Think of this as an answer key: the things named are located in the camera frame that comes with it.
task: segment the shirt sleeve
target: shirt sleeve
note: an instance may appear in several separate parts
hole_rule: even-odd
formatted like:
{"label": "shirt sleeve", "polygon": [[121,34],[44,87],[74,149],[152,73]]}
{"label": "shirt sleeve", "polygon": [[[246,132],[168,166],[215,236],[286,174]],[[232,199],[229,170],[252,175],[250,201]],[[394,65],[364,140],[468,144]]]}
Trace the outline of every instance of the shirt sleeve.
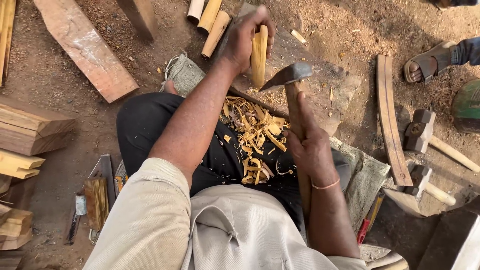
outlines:
{"label": "shirt sleeve", "polygon": [[365,261],[362,259],[342,256],[327,256],[327,258],[338,268],[338,270],[369,270]]}
{"label": "shirt sleeve", "polygon": [[187,180],[170,162],[143,162],[120,192],[84,270],[180,269],[190,234]]}

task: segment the wooden hammer handle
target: wooden hammer handle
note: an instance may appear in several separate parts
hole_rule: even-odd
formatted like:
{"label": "wooden hammer handle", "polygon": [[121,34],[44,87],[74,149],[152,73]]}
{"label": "wooden hammer handle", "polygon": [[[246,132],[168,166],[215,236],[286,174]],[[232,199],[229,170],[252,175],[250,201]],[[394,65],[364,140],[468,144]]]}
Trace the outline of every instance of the wooden hammer handle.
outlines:
{"label": "wooden hammer handle", "polygon": [[456,161],[465,165],[465,167],[469,168],[474,172],[480,172],[480,166],[475,164],[473,161],[469,160],[466,156],[462,153],[458,152],[456,149],[451,147],[450,145],[442,142],[439,138],[432,135],[432,138],[429,141],[429,144],[434,146],[435,148],[439,149],[446,155],[450,156],[451,158],[455,159]]}
{"label": "wooden hammer handle", "polygon": [[435,199],[445,203],[446,205],[453,206],[456,203],[454,197],[448,195],[445,191],[441,190],[440,188],[432,185],[431,183],[427,183],[425,185],[424,191],[430,194]]}
{"label": "wooden hammer handle", "polygon": [[[290,130],[297,135],[302,142],[305,140],[305,130],[300,125],[300,110],[297,102],[297,96],[301,92],[300,81],[285,85],[285,93],[288,102],[288,114],[290,117]],[[305,220],[305,227],[308,226],[310,215],[310,203],[312,197],[312,182],[310,177],[297,167],[297,177],[299,181],[300,197],[303,209],[303,219]]]}

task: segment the hand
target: hand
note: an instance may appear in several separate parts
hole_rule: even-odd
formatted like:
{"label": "hand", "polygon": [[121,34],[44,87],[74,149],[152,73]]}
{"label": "hand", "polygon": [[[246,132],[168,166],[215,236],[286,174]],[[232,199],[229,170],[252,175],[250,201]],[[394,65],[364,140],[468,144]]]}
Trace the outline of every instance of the hand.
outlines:
{"label": "hand", "polygon": [[305,99],[305,93],[298,94],[297,102],[300,126],[305,131],[305,140],[300,142],[292,131],[286,131],[288,150],[293,156],[297,169],[310,176],[315,186],[325,187],[333,184],[339,176],[333,163],[328,133],[315,122],[313,112]]}
{"label": "hand", "polygon": [[255,35],[255,31],[259,30],[260,25],[266,25],[268,27],[266,57],[270,58],[272,57],[275,25],[264,5],[260,5],[256,11],[239,18],[239,21],[235,24],[228,36],[228,42],[223,56],[230,60],[239,73],[245,72],[250,67],[252,38]]}

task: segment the foot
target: foot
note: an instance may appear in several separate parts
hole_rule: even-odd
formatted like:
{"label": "foot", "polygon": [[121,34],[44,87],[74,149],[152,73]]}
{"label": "foot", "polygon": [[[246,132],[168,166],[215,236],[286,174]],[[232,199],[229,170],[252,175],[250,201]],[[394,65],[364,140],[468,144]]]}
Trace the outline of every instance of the foot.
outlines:
{"label": "foot", "polygon": [[[432,71],[431,74],[435,74],[438,68],[437,60],[435,59],[435,57],[429,57],[428,60],[429,69]],[[412,62],[412,64],[410,64],[410,66],[408,67],[408,70],[410,71],[410,78],[412,78],[413,81],[419,82],[422,80],[423,74],[417,62]]]}
{"label": "foot", "polygon": [[170,94],[174,94],[174,95],[179,95],[177,90],[175,89],[175,86],[173,85],[173,81],[172,80],[168,80],[165,82],[165,88],[163,90],[165,93],[170,93]]}

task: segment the bracelet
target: bracelet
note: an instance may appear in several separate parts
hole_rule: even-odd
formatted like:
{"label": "bracelet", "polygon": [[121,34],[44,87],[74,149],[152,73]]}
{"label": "bracelet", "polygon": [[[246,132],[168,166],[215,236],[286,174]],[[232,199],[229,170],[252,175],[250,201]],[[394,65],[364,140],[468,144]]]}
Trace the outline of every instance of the bracelet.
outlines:
{"label": "bracelet", "polygon": [[328,186],[325,186],[325,187],[319,187],[319,186],[315,186],[315,185],[313,184],[313,182],[312,182],[312,186],[313,186],[314,188],[316,188],[316,189],[327,189],[327,188],[329,188],[329,187],[332,187],[332,186],[334,186],[334,185],[338,184],[339,182],[340,182],[340,179],[338,179],[338,180],[337,180],[335,183],[333,183],[333,184],[330,184],[330,185],[328,185]]}

